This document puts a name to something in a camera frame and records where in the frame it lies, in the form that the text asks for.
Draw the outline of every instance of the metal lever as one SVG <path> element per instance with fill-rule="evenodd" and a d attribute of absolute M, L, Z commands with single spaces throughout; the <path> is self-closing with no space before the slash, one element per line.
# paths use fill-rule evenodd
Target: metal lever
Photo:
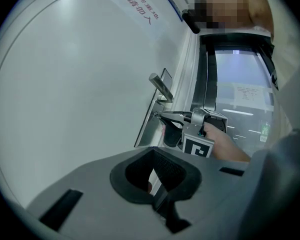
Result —
<path fill-rule="evenodd" d="M 156 73 L 152 73 L 150 75 L 149 81 L 159 90 L 160 93 L 162 93 L 161 97 L 159 97 L 159 102 L 174 102 L 174 96 Z"/>

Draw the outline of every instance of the rectangular black slot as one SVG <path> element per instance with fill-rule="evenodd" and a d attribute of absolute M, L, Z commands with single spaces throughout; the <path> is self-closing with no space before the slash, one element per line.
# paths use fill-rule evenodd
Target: rectangular black slot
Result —
<path fill-rule="evenodd" d="M 80 191 L 69 189 L 45 212 L 40 218 L 40 222 L 58 231 L 82 195 L 83 193 Z"/>
<path fill-rule="evenodd" d="M 237 176 L 242 176 L 244 174 L 244 170 L 238 170 L 238 169 L 232 169 L 228 167 L 222 167 L 220 172 L 226 173 L 226 174 L 232 174 L 232 175 L 237 175 Z"/>

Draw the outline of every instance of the black slot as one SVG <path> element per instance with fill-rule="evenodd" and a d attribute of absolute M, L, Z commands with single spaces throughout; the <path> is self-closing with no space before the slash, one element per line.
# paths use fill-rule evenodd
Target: black slot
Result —
<path fill-rule="evenodd" d="M 220 172 L 226 173 L 226 174 L 232 174 L 232 175 L 236 175 L 236 176 L 242 176 L 244 175 L 244 170 L 238 170 L 238 169 L 232 169 L 232 168 L 228 168 L 228 167 L 222 167 L 220 170 Z"/>
<path fill-rule="evenodd" d="M 155 196 L 147 192 L 152 170 L 162 183 Z M 134 204 L 151 204 L 166 219 L 165 225 L 172 233 L 191 225 L 179 217 L 175 202 L 190 199 L 201 181 L 195 166 L 158 147 L 142 150 L 117 164 L 110 173 L 111 185 L 121 197 Z"/>
<path fill-rule="evenodd" d="M 40 218 L 40 222 L 47 227 L 58 231 L 82 195 L 83 193 L 80 191 L 69 189 Z"/>

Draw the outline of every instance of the white wall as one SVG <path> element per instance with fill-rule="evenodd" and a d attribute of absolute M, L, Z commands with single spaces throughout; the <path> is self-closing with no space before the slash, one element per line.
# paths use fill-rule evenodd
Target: white wall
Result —
<path fill-rule="evenodd" d="M 49 1 L 0 41 L 0 168 L 23 207 L 78 166 L 134 148 L 148 77 L 175 75 L 188 29 L 167 0 L 151 0 L 164 20 L 156 40 L 110 0 Z"/>

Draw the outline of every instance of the ceiling light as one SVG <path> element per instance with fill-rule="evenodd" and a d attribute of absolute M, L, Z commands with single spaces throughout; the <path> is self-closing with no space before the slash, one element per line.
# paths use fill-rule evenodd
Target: ceiling light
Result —
<path fill-rule="evenodd" d="M 242 115 L 247 115 L 247 116 L 253 116 L 254 115 L 252 113 L 246 113 L 246 112 L 236 111 L 236 110 L 230 110 L 230 109 L 222 109 L 222 111 L 231 112 L 231 113 L 237 113 L 237 114 L 242 114 Z"/>
<path fill-rule="evenodd" d="M 249 132 L 253 132 L 253 133 L 257 133 L 257 134 L 261 134 L 260 131 L 256 131 L 256 130 L 248 130 Z"/>

